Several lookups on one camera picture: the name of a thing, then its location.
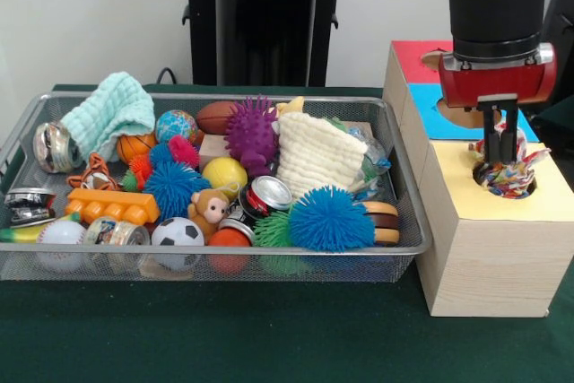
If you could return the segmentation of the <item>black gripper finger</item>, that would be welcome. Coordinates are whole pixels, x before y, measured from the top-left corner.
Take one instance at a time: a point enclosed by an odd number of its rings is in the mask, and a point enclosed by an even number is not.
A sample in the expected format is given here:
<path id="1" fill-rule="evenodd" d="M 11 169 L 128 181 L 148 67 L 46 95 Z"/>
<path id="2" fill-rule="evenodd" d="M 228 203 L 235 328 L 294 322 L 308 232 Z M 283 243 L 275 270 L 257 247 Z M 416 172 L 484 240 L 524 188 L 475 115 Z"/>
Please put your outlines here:
<path id="1" fill-rule="evenodd" d="M 517 159 L 517 119 L 518 108 L 506 109 L 505 127 L 500 133 L 500 161 L 513 163 Z"/>
<path id="2" fill-rule="evenodd" d="M 494 119 L 495 116 L 492 109 L 483 110 L 483 149 L 485 163 L 496 162 L 499 156 L 499 136 L 495 130 Z"/>

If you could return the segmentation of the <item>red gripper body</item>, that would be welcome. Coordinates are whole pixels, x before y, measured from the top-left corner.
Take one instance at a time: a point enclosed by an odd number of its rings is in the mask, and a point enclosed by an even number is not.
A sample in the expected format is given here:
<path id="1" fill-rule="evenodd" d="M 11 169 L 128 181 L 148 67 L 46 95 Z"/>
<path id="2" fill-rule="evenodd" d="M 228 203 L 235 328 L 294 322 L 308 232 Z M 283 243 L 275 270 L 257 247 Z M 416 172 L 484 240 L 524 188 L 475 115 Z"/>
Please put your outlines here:
<path id="1" fill-rule="evenodd" d="M 528 57 L 495 63 L 463 61 L 447 52 L 439 58 L 439 78 L 451 108 L 540 103 L 548 100 L 556 82 L 555 50 L 544 42 Z"/>

